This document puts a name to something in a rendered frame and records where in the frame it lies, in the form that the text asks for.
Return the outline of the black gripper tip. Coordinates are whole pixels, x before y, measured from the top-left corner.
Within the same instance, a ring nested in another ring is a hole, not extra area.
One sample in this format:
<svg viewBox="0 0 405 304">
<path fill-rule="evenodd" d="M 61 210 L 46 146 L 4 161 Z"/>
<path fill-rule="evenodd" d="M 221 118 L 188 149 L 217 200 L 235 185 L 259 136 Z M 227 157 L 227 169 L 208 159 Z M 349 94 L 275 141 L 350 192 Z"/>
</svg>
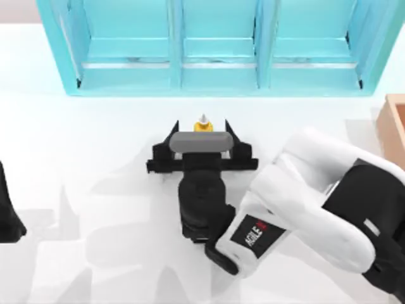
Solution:
<svg viewBox="0 0 405 304">
<path fill-rule="evenodd" d="M 17 243 L 26 234 L 27 228 L 13 208 L 0 161 L 0 244 Z"/>
</svg>

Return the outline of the salmon-coloured shallow box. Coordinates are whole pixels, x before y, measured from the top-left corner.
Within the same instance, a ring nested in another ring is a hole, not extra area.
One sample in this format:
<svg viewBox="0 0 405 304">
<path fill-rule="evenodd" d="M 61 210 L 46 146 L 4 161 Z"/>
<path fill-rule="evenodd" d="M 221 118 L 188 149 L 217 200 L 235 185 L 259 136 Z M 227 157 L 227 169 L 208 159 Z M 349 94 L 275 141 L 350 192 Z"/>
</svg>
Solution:
<svg viewBox="0 0 405 304">
<path fill-rule="evenodd" d="M 376 130 L 383 156 L 405 170 L 405 93 L 385 96 Z"/>
</svg>

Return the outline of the yellow bottle with white tip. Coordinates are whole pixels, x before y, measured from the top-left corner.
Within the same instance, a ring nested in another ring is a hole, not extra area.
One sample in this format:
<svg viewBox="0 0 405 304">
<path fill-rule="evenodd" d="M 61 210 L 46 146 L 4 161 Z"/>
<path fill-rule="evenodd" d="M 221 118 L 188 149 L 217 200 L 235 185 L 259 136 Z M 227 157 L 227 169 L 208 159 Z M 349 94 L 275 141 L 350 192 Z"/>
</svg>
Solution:
<svg viewBox="0 0 405 304">
<path fill-rule="evenodd" d="M 194 132 L 213 132 L 213 124 L 209 121 L 207 116 L 203 113 L 193 126 Z"/>
</svg>

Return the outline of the light blue rack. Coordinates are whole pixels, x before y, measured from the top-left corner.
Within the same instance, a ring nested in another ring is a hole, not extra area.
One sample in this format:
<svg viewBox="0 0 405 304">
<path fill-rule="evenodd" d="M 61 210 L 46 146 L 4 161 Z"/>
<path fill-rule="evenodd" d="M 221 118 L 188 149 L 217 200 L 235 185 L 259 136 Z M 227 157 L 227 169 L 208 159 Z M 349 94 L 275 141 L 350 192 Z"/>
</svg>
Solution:
<svg viewBox="0 0 405 304">
<path fill-rule="evenodd" d="M 71 96 L 375 92 L 405 0 L 35 0 Z"/>
</svg>

